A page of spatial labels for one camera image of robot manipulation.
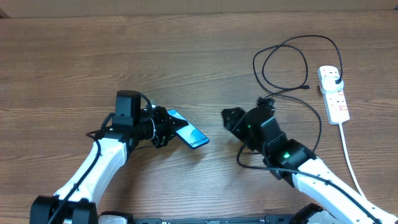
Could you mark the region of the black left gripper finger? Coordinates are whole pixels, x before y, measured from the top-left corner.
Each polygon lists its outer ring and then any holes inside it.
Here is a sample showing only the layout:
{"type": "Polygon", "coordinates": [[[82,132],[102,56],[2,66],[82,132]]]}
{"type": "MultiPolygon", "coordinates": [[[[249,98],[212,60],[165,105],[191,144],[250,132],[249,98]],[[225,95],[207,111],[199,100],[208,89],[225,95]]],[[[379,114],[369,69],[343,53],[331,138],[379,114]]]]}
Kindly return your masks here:
{"type": "Polygon", "coordinates": [[[168,111],[168,114],[172,120],[173,132],[176,133],[179,129],[188,126],[188,121],[177,111],[168,111]]]}
{"type": "Polygon", "coordinates": [[[155,137],[154,137],[154,146],[155,146],[155,148],[161,148],[161,147],[164,147],[164,146],[166,146],[167,144],[168,144],[168,142],[170,141],[170,137],[171,137],[171,135],[161,135],[161,136],[158,136],[158,135],[155,135],[155,137]]]}

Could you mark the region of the blue Galaxy smartphone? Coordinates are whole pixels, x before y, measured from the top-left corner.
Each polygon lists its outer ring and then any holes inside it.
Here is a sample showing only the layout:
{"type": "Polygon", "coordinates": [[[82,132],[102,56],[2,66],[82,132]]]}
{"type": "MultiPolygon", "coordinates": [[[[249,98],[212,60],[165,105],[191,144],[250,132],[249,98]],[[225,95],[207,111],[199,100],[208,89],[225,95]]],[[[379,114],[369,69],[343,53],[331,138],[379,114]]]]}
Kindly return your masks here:
{"type": "Polygon", "coordinates": [[[176,135],[187,145],[190,149],[197,149],[205,144],[209,143],[209,139],[192,123],[190,123],[186,118],[184,118],[178,111],[176,110],[168,110],[168,114],[174,118],[184,120],[188,123],[187,126],[184,126],[178,130],[176,130],[176,135]]]}

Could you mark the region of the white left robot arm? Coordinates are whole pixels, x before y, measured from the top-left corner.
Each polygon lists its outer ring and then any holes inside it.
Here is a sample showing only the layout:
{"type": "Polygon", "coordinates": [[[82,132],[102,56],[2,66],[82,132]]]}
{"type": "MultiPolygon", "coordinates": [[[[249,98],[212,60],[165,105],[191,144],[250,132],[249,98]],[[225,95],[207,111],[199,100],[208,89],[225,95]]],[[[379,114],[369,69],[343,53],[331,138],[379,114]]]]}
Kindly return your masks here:
{"type": "Polygon", "coordinates": [[[161,106],[146,107],[146,96],[138,91],[119,90],[115,111],[107,115],[99,130],[88,132],[93,140],[88,157],[73,177],[51,197],[38,196],[30,208],[30,223],[101,223],[97,207],[115,173],[126,163],[140,141],[156,148],[166,146],[177,130],[188,126],[161,106]]]}

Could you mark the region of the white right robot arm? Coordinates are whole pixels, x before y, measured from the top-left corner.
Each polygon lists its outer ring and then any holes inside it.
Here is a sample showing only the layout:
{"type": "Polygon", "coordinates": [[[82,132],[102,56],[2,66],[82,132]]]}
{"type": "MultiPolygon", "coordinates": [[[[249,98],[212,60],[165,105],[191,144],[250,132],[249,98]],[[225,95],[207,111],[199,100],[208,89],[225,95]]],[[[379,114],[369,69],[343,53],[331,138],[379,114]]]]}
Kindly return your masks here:
{"type": "Polygon", "coordinates": [[[274,100],[259,98],[255,108],[221,112],[224,127],[243,146],[263,156],[263,170],[284,179],[318,202],[340,223],[397,223],[397,217],[364,197],[337,177],[312,150],[288,139],[274,117],[274,100]]]}

